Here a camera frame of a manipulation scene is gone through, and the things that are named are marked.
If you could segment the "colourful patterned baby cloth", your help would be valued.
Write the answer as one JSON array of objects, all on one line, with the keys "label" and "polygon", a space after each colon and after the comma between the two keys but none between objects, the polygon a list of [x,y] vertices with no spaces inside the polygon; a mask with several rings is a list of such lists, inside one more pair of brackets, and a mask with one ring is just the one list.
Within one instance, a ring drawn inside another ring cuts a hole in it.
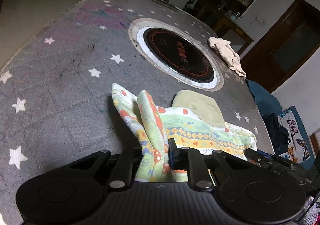
[{"label": "colourful patterned baby cloth", "polygon": [[228,122],[225,128],[210,126],[185,107],[157,106],[146,90],[135,96],[114,83],[112,100],[142,149],[142,160],[135,175],[137,182],[188,180],[186,171],[170,167],[168,140],[171,138],[179,148],[195,148],[203,155],[222,150],[246,160],[244,150],[257,149],[257,139],[251,131]]}]

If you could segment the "butterfly patterned cushion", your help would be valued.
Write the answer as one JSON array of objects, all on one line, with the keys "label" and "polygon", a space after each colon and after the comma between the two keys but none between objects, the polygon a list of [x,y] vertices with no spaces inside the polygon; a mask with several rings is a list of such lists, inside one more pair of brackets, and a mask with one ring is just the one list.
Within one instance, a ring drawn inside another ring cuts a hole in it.
[{"label": "butterfly patterned cushion", "polygon": [[289,107],[277,115],[277,118],[279,124],[289,134],[288,150],[280,156],[310,170],[315,160],[315,154],[296,107]]}]

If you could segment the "blue fabric storage bag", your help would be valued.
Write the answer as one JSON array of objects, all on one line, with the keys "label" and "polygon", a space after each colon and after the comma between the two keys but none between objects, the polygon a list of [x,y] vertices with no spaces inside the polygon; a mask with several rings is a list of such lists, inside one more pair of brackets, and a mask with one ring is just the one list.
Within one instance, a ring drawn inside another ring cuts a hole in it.
[{"label": "blue fabric storage bag", "polygon": [[279,101],[258,83],[246,80],[246,84],[263,118],[274,153],[276,155],[286,153],[291,139],[288,130],[279,123],[277,117],[282,112]]}]

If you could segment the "pale green towel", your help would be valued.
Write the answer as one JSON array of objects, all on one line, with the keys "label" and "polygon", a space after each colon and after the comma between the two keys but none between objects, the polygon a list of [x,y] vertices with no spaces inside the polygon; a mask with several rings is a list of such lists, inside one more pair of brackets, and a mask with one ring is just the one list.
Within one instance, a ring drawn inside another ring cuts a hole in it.
[{"label": "pale green towel", "polygon": [[172,106],[191,109],[193,113],[210,126],[226,127],[218,104],[209,96],[191,90],[180,90],[173,99]]}]

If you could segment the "grey star tablecloth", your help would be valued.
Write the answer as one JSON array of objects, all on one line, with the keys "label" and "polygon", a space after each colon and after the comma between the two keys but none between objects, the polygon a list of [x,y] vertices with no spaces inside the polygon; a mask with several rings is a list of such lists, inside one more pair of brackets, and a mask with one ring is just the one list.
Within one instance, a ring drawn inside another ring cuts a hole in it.
[{"label": "grey star tablecloth", "polygon": [[21,224],[15,195],[26,180],[98,150],[138,145],[117,113],[111,87],[146,90],[169,107],[189,85],[137,51],[129,27],[153,19],[207,53],[214,31],[181,10],[152,0],[83,0],[45,25],[10,59],[1,82],[1,215]]}]

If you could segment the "round black induction cooker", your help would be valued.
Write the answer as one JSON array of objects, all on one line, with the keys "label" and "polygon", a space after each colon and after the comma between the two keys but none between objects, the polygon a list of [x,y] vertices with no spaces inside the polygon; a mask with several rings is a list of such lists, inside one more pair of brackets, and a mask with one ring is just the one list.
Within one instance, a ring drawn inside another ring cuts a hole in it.
[{"label": "round black induction cooker", "polygon": [[188,33],[156,19],[141,18],[131,23],[128,35],[144,59],[178,81],[209,92],[223,87],[217,60]]}]

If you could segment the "cream garment with number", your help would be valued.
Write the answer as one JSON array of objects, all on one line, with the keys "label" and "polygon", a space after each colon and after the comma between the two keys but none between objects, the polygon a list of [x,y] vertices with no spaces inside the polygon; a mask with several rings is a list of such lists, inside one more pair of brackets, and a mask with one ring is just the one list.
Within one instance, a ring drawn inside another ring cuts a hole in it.
[{"label": "cream garment with number", "polygon": [[229,40],[223,38],[208,38],[208,45],[223,58],[230,70],[233,70],[239,77],[246,78],[246,73],[242,69],[240,55],[236,53]]}]

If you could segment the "dark wooden door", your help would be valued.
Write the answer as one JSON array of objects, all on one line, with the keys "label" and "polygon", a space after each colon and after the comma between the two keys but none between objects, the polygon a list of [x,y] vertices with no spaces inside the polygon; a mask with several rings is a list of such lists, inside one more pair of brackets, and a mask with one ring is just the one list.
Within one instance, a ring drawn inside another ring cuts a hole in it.
[{"label": "dark wooden door", "polygon": [[319,10],[295,0],[242,58],[246,79],[275,91],[319,48]]}]

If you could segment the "wooden side table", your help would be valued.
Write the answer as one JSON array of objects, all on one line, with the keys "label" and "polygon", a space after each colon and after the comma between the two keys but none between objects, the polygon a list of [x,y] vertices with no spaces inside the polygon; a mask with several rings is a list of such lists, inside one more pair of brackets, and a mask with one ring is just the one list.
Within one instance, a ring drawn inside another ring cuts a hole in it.
[{"label": "wooden side table", "polygon": [[222,17],[213,27],[213,31],[218,37],[223,37],[229,30],[233,31],[245,42],[237,51],[237,53],[241,55],[249,47],[249,45],[254,42],[254,40],[239,25],[225,16]]}]

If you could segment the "dark flat tray on table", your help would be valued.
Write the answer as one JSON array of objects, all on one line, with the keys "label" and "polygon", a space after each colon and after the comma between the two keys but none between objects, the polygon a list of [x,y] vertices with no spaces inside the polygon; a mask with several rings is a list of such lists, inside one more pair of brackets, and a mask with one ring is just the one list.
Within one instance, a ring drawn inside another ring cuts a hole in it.
[{"label": "dark flat tray on table", "polygon": [[165,1],[163,1],[163,0],[151,0],[151,1],[154,2],[154,3],[157,3],[157,4],[161,5],[161,6],[170,8],[170,9],[173,10],[173,11],[178,11],[178,8],[177,8],[177,7],[175,7],[175,6],[172,5],[172,4],[169,4],[168,2],[165,2]]}]

